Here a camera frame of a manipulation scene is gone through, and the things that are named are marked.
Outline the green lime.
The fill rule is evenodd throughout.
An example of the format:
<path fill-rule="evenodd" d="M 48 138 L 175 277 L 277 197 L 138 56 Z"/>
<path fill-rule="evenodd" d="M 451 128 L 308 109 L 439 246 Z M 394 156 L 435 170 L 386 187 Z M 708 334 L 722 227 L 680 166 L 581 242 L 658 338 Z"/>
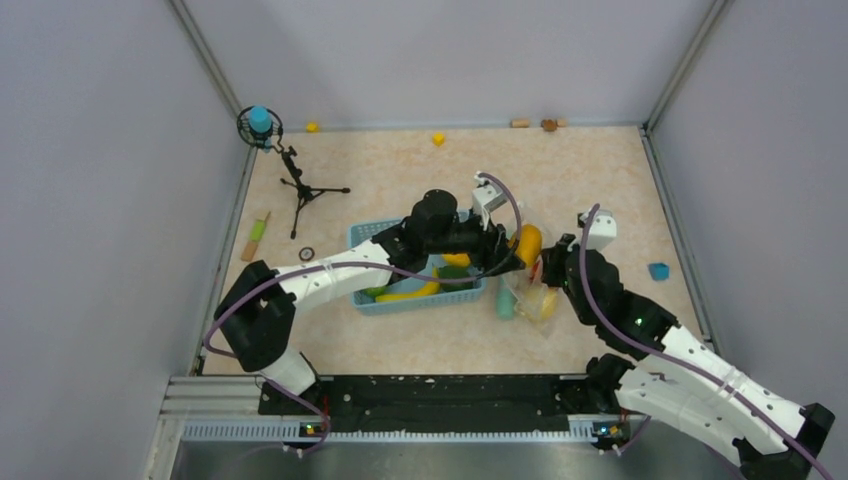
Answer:
<path fill-rule="evenodd" d="M 436 269 L 437 277 L 442 279 L 440 288 L 443 292 L 457 292 L 473 289 L 475 281 L 467 268 L 445 265 Z"/>

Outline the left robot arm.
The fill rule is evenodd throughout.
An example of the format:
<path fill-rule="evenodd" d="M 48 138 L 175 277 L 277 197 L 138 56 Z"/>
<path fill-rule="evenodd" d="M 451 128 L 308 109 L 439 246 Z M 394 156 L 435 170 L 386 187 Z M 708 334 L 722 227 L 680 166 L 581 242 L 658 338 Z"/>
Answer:
<path fill-rule="evenodd" d="M 518 242 L 491 219 L 504 204 L 521 213 L 514 196 L 493 182 L 473 190 L 466 214 L 452 194 L 430 190 L 405 218 L 341 253 L 291 267 L 255 261 L 217 307 L 211 330 L 223 334 L 243 371 L 282 387 L 283 401 L 308 413 L 321 388 L 312 365 L 290 344 L 295 320 L 339 297 L 422 278 L 435 255 L 465 253 L 482 278 L 523 268 Z"/>

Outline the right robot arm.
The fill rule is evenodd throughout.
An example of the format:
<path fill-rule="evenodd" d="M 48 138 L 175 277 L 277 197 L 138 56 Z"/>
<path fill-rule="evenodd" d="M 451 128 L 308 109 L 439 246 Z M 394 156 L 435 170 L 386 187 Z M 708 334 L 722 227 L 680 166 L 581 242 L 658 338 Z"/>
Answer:
<path fill-rule="evenodd" d="M 541 252 L 541 279 L 560 287 L 578 320 L 611 353 L 587 366 L 586 397 L 600 412 L 642 413 L 701 442 L 745 479 L 831 473 L 818 456 L 835 416 L 758 384 L 655 301 L 626 289 L 618 269 L 572 235 Z"/>

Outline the orange yellow mango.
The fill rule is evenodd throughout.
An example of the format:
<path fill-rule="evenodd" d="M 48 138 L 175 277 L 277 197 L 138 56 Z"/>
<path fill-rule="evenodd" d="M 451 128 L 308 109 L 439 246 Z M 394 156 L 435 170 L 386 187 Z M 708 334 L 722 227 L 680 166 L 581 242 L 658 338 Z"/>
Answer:
<path fill-rule="evenodd" d="M 543 236 L 538 227 L 524 224 L 519 233 L 511 239 L 517 243 L 514 248 L 515 256 L 523 263 L 524 268 L 530 268 L 537 262 L 543 245 Z"/>

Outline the red apple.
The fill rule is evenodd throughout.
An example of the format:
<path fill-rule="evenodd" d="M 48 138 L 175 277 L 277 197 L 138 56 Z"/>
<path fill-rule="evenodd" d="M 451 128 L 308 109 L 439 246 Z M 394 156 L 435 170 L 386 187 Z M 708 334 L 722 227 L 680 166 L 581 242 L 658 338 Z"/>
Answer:
<path fill-rule="evenodd" d="M 531 282 L 537 281 L 542 274 L 542 261 L 537 261 L 530 269 L 529 279 Z"/>

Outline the clear zip top bag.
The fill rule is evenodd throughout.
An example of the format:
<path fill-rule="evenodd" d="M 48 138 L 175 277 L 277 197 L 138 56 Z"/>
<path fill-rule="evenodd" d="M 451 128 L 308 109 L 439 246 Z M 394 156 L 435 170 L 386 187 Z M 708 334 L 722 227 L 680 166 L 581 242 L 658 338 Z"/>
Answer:
<path fill-rule="evenodd" d="M 555 238 L 547 222 L 525 202 L 518 201 L 521 215 L 520 253 L 535 253 L 536 256 L 522 270 L 498 277 L 495 296 L 495 312 L 500 320 L 523 319 L 540 335 L 549 337 L 554 331 L 554 317 L 560 304 L 560 290 L 549 287 L 542 281 L 545 268 L 541 251 L 552 247 Z"/>

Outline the light blue plastic basket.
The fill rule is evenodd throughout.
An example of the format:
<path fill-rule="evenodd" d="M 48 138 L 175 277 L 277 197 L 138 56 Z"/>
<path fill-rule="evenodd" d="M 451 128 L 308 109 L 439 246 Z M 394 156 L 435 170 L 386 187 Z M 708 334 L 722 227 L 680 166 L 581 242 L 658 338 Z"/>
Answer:
<path fill-rule="evenodd" d="M 347 247 L 355 247 L 363 241 L 370 239 L 373 235 L 380 233 L 395 224 L 399 224 L 401 221 L 401 218 L 393 218 L 355 223 L 348 227 L 346 235 Z M 418 290 L 426 282 L 427 281 L 417 278 L 404 278 L 403 280 L 388 286 L 385 293 L 412 292 Z M 362 290 L 351 294 L 350 302 L 352 306 L 363 315 L 374 316 L 396 314 L 425 308 L 475 302 L 482 296 L 486 285 L 486 279 L 479 279 L 475 281 L 475 287 L 473 289 L 451 293 L 440 290 L 435 295 L 388 303 L 376 303 L 374 298 L 364 295 Z"/>

